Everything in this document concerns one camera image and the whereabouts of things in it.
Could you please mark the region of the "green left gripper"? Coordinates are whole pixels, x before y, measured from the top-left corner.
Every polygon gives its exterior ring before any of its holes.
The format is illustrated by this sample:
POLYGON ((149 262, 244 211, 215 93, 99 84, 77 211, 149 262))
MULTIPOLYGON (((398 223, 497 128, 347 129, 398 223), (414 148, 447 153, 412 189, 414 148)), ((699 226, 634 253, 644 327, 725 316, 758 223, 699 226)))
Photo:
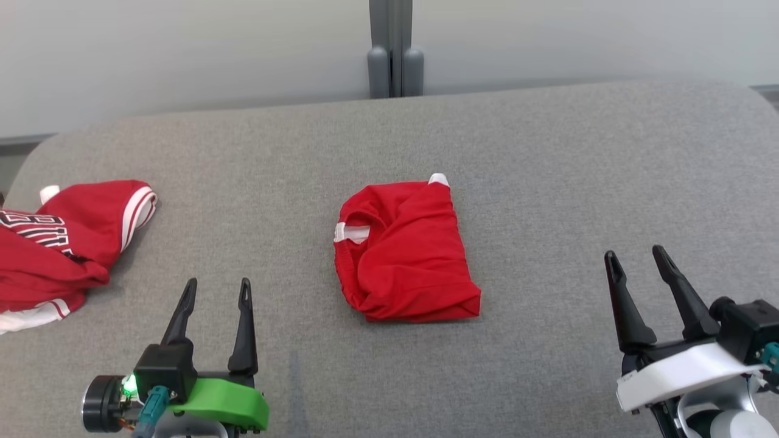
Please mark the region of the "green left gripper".
MULTIPOLYGON (((168 322, 163 347, 189 346, 187 322, 197 299, 190 278, 168 322)), ((97 376, 82 399, 82 424, 90 433, 245 434, 269 426, 270 409, 253 386, 258 371, 251 282, 242 278, 236 343, 228 371, 200 376, 192 368, 137 368, 127 376, 97 376)))

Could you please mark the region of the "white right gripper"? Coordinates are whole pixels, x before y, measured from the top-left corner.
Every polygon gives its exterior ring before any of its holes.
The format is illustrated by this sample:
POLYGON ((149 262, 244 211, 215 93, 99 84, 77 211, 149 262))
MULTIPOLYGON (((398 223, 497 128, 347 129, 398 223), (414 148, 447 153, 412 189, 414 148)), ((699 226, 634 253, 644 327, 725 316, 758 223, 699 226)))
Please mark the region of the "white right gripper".
MULTIPOLYGON (((703 299, 664 246, 654 245, 652 255, 682 319, 682 338, 698 341, 717 336, 720 324, 710 316, 703 299)), ((627 288, 627 275, 614 251, 606 251, 604 264, 620 351, 626 360, 633 358, 635 363, 650 360, 653 354, 659 356, 659 360, 636 366, 618 379, 616 397, 622 411, 635 411, 735 377, 748 380, 752 392, 770 391, 770 369, 762 361, 749 365, 718 342, 671 342, 655 346, 657 337, 635 305, 627 288)))

